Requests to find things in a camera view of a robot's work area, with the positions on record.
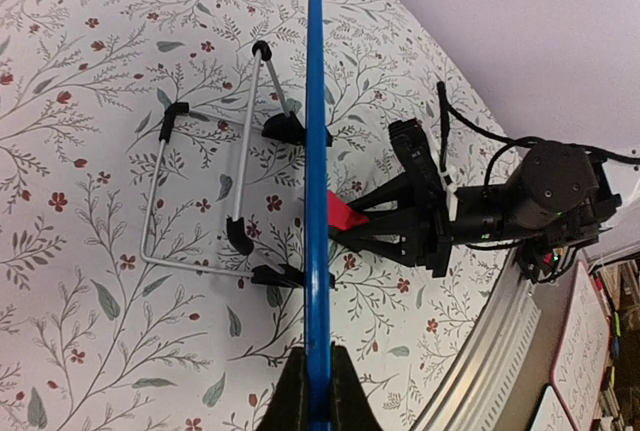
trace red object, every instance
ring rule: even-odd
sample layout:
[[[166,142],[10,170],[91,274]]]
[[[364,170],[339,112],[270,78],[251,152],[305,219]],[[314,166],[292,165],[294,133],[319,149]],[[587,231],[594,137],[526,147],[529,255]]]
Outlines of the red object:
[[[368,222],[368,218],[355,212],[348,204],[342,202],[340,198],[329,191],[329,226],[346,231]]]

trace floral pattern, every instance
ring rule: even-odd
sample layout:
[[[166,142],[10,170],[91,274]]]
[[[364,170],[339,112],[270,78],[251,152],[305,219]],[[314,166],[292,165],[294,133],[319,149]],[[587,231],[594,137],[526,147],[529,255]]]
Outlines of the floral pattern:
[[[248,271],[224,221],[251,74],[270,42],[304,116],[307,0],[0,0],[0,428],[251,431],[293,346],[300,290],[144,263],[138,254],[165,108],[187,101],[160,163],[149,251]],[[397,0],[325,0],[329,187],[354,199],[400,166],[389,123],[437,137],[435,84],[500,132]],[[280,112],[262,73],[256,126]],[[458,185],[489,142],[452,122]],[[255,134],[245,225],[269,259],[302,266],[304,149]],[[509,153],[496,179],[517,164]],[[407,429],[451,366],[504,253],[455,249],[446,278],[332,243],[332,333],[385,429]]]

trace table surface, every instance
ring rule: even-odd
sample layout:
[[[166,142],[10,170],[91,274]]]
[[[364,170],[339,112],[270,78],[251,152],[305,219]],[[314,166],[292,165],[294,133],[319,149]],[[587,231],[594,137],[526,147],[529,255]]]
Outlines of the table surface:
[[[306,0],[0,0],[2,428],[253,430],[292,346],[302,293],[146,265],[142,212],[164,107],[180,119],[154,207],[156,255],[246,271],[229,246],[250,48],[262,37],[302,108]],[[438,135],[435,83],[480,126],[491,114],[397,0],[325,0],[329,187],[353,199],[400,172],[389,123]],[[256,125],[279,112],[262,73]],[[458,185],[496,144],[452,123]],[[247,233],[302,265],[304,150],[252,138]],[[504,179],[517,163],[496,167]],[[435,393],[504,253],[455,249],[447,277],[330,248],[333,339],[380,423],[407,429]]]

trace blue rod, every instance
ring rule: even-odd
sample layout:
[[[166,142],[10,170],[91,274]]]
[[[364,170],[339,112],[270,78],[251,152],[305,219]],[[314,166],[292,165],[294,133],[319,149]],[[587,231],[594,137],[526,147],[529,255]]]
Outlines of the blue rod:
[[[305,158],[305,346],[311,431],[330,431],[329,223],[322,0],[309,0]]]

